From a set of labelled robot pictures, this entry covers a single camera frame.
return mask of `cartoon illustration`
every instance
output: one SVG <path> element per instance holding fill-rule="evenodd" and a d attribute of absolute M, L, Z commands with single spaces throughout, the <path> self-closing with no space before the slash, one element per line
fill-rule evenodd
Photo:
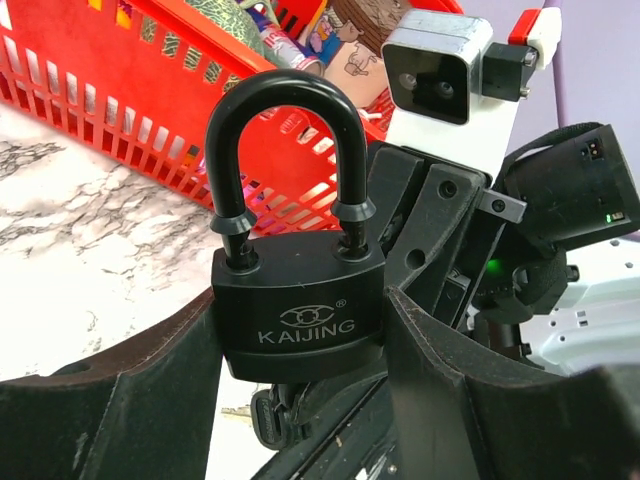
<path fill-rule="evenodd" d="M 367 67 L 369 62 L 377 62 L 378 57 L 361 43 L 356 43 L 356 51 L 349 55 L 349 60 L 344 66 L 344 71 L 354 77 L 357 75 L 369 75 Z"/>
<path fill-rule="evenodd" d="M 344 43 L 353 43 L 363 34 L 351 20 L 343 22 L 333 8 L 329 8 L 309 34 L 307 47 L 328 65 Z"/>

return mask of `screw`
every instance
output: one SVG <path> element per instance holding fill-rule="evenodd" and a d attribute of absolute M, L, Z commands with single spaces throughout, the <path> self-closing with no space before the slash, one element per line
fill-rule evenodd
<path fill-rule="evenodd" d="M 503 200 L 494 200 L 491 204 L 491 208 L 493 208 L 494 212 L 501 213 L 504 212 L 504 209 L 507 208 L 507 205 Z"/>
<path fill-rule="evenodd" d="M 525 56 L 524 56 L 524 65 L 525 67 L 533 67 L 533 65 L 536 63 L 536 60 L 538 59 L 538 56 L 535 54 L 535 52 L 528 52 Z"/>

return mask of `white marble countertop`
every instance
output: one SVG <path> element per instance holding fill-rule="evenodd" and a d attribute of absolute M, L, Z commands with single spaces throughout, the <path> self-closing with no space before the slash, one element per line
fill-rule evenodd
<path fill-rule="evenodd" d="M 211 213 L 0 105 L 0 380 L 86 357 L 209 285 Z M 245 480 L 272 452 L 247 418 L 257 385 L 220 384 L 209 474 Z"/>

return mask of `red plastic basket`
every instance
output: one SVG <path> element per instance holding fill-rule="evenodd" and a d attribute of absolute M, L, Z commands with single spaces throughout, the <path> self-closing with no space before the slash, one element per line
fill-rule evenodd
<path fill-rule="evenodd" d="M 183 0 L 127 3 L 134 7 L 128 29 L 116 23 L 118 0 L 0 0 L 10 19 L 0 27 L 2 100 L 212 208 L 200 167 L 211 110 L 232 73 L 275 67 Z M 461 12 L 453 0 L 412 3 Z M 280 0 L 277 13 L 297 36 L 318 5 Z M 151 43 L 140 39 L 144 15 L 157 22 Z M 181 40 L 173 58 L 162 53 L 169 31 Z M 190 46 L 203 54 L 195 71 L 184 67 Z M 204 78 L 211 60 L 224 67 L 215 83 Z M 367 138 L 383 140 L 393 110 L 388 93 L 369 110 L 382 116 L 364 122 Z M 336 226 L 332 143 L 324 123 L 299 109 L 274 109 L 247 126 L 239 155 L 247 201 L 259 216 L 255 233 Z"/>

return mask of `padlock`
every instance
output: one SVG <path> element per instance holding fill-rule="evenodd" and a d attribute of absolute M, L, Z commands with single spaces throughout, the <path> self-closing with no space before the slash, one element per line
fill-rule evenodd
<path fill-rule="evenodd" d="M 238 143 L 254 116 L 279 106 L 316 113 L 333 133 L 338 185 L 331 212 L 342 231 L 249 240 L 257 218 L 244 201 Z M 379 243 L 366 238 L 365 222 L 375 213 L 366 155 L 356 108 L 313 74 L 254 75 L 213 111 L 205 158 L 215 209 L 211 229 L 222 235 L 224 248 L 214 254 L 211 283 L 216 332 L 235 378 L 316 381 L 381 357 L 385 258 Z"/>

